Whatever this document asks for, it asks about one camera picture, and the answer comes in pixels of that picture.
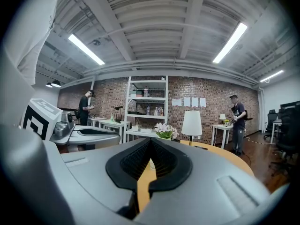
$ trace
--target white table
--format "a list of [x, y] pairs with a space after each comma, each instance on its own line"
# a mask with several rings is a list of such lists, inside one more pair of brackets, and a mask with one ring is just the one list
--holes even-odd
[[[99, 121], [99, 127], [103, 124], [103, 128], [105, 129], [106, 127], [109, 128], [118, 128], [119, 129], [119, 134], [120, 134], [120, 144], [122, 144], [122, 138], [123, 138], [123, 130], [125, 127], [125, 122], [115, 122], [115, 121], [110, 121], [110, 119], [107, 120], [100, 120]], [[127, 129], [130, 128], [130, 122], [127, 122]]]
[[277, 139], [278, 139], [278, 133], [279, 133], [279, 126], [282, 125], [281, 119], [277, 119], [273, 122], [273, 128], [272, 128], [272, 136], [271, 136], [271, 144], [273, 144], [273, 138], [274, 138], [274, 130], [275, 126], [277, 126]]
[[228, 125], [228, 126], [221, 125], [221, 124], [212, 125], [212, 137], [211, 137], [211, 143], [210, 144], [213, 145], [213, 143], [214, 143], [215, 132], [217, 132], [215, 130], [221, 129], [221, 130], [223, 130], [223, 140], [222, 140], [222, 146], [221, 146], [221, 148], [224, 149], [226, 132], [228, 131], [228, 133], [227, 133], [227, 139], [226, 139], [226, 144], [228, 144], [229, 130], [231, 128], [233, 128], [233, 125]]
[[88, 118], [88, 122], [90, 122], [92, 124], [93, 127], [96, 126], [96, 122], [99, 122], [101, 120], [106, 120], [106, 118], [99, 118], [99, 117], [95, 117], [95, 118]]

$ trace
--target man in black shirt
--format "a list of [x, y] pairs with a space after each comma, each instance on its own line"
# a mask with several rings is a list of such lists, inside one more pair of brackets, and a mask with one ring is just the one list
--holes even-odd
[[242, 154], [245, 129], [245, 120], [243, 117], [246, 115], [246, 112], [244, 105], [238, 101], [238, 96], [232, 95], [230, 96], [230, 99], [234, 104], [233, 108], [231, 109], [233, 111], [232, 152], [240, 156]]
[[94, 109], [94, 106], [88, 107], [88, 98], [94, 96], [94, 91], [89, 90], [79, 102], [79, 115], [80, 115], [80, 125], [86, 126], [88, 124], [89, 110]]

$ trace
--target ceiling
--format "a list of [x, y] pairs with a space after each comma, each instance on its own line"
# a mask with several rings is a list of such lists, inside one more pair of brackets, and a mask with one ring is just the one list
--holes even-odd
[[[212, 63], [240, 22], [248, 26], [242, 38]], [[105, 65], [72, 44], [71, 34]], [[299, 70], [295, 34], [275, 0], [58, 0], [37, 73], [66, 84], [91, 75], [168, 69], [254, 87], [279, 69]]]

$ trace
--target white wall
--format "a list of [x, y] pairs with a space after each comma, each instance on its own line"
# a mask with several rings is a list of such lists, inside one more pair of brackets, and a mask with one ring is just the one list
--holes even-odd
[[280, 109], [281, 104], [300, 101], [300, 73], [290, 76], [278, 83], [264, 87], [265, 121], [268, 121], [269, 110]]
[[46, 102], [57, 106], [58, 95], [60, 93], [60, 89], [58, 88], [48, 88], [46, 87], [47, 79], [46, 77], [36, 74], [36, 84], [33, 85], [33, 89], [35, 93], [32, 98], [41, 98]]

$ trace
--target wooden floor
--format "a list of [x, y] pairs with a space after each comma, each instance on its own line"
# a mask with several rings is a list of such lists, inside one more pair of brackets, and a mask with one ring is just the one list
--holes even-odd
[[[252, 141], [260, 143], [270, 143], [270, 138], [264, 140], [263, 134], [260, 132], [249, 136], [249, 138]], [[272, 166], [273, 169], [269, 168], [270, 162], [282, 161], [280, 153], [273, 154], [273, 150], [276, 149], [276, 145], [254, 143], [250, 142], [247, 138], [244, 138], [243, 142], [243, 151], [249, 157], [241, 155], [241, 158], [250, 165], [255, 177], [259, 179], [270, 192], [274, 192], [277, 188], [288, 182], [286, 175], [278, 174], [274, 177], [271, 176], [276, 166]], [[229, 142], [224, 148], [226, 150], [231, 150], [232, 142]]]

